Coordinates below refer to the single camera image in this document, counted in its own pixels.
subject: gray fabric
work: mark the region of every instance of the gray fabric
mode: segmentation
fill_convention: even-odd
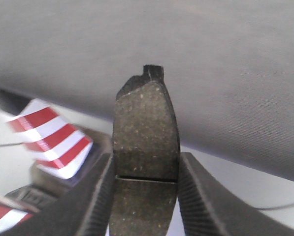
[[[0,0],[0,86],[113,119],[147,63],[182,143],[294,180],[294,0]]]

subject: red and white striped object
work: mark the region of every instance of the red and white striped object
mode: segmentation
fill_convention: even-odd
[[[93,142],[42,100],[33,99],[17,116],[0,112],[36,159],[37,167],[61,179],[73,177]]]
[[[0,205],[0,233],[22,223],[33,215],[25,211]]]

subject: dark plastic piece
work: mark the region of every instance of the dark plastic piece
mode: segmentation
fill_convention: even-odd
[[[101,156],[67,194],[0,236],[103,236],[112,206],[115,166]]]
[[[180,143],[161,66],[144,66],[118,92],[113,140],[118,175],[177,179]]]
[[[186,236],[294,236],[230,193],[190,153],[181,154],[178,199]]]
[[[57,200],[57,198],[51,194],[48,194],[45,191],[41,191],[38,188],[34,188],[31,185],[16,189],[6,194],[6,197],[32,205],[39,210],[44,209]]]
[[[0,90],[0,109],[14,116],[19,115],[30,101],[30,98]]]

